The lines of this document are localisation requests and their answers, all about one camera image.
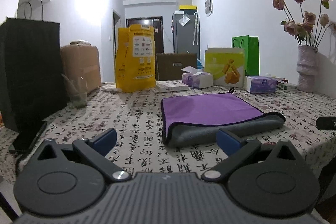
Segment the wall picture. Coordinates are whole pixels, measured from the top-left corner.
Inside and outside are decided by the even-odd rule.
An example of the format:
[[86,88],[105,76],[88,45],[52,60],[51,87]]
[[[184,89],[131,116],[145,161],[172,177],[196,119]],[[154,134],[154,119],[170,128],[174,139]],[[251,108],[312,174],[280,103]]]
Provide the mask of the wall picture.
[[205,14],[207,17],[213,13],[212,0],[205,1]]

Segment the silver screw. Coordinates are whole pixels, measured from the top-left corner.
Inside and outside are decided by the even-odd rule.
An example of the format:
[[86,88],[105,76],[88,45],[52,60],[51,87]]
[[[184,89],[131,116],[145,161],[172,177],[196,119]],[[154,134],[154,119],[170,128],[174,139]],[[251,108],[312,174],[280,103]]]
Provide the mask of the silver screw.
[[89,141],[89,139],[88,138],[85,138],[85,137],[81,137],[81,138],[79,138],[81,141],[83,141],[83,142],[85,142],[85,143],[87,143],[88,141]]
[[221,173],[219,173],[216,170],[209,170],[209,171],[204,173],[204,176],[207,179],[218,179],[221,176]]
[[124,180],[129,177],[126,171],[117,171],[112,174],[112,177],[116,180]]

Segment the triangular hole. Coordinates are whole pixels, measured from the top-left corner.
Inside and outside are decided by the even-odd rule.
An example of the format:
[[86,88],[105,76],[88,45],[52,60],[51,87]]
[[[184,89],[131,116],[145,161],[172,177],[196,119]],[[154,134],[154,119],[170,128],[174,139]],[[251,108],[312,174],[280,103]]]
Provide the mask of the triangular hole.
[[294,155],[289,150],[289,148],[285,145],[283,147],[281,147],[281,150],[278,154],[278,158],[279,159],[284,159],[284,160],[295,160]]
[[51,145],[44,147],[37,160],[48,160],[56,158],[56,153]]

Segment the blue gripper pad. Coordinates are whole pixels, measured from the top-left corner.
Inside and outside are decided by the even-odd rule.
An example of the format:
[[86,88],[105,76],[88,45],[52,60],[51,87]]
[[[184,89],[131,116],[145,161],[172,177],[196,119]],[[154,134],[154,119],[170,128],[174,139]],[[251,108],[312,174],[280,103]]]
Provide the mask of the blue gripper pad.
[[246,144],[245,140],[224,129],[217,132],[216,142],[219,148],[229,157]]
[[89,141],[89,146],[96,150],[100,155],[106,156],[117,143],[117,132],[109,128]]

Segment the brown cardboard box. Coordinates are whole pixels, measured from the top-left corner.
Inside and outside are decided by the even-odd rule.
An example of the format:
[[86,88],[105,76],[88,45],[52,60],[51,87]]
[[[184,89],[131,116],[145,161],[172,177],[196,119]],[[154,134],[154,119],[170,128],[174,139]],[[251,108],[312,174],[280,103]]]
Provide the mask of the brown cardboard box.
[[159,81],[182,80],[183,68],[197,68],[197,54],[157,54],[156,60]]
[[74,44],[61,47],[64,74],[76,81],[83,77],[87,82],[87,93],[101,86],[99,53],[95,46]]

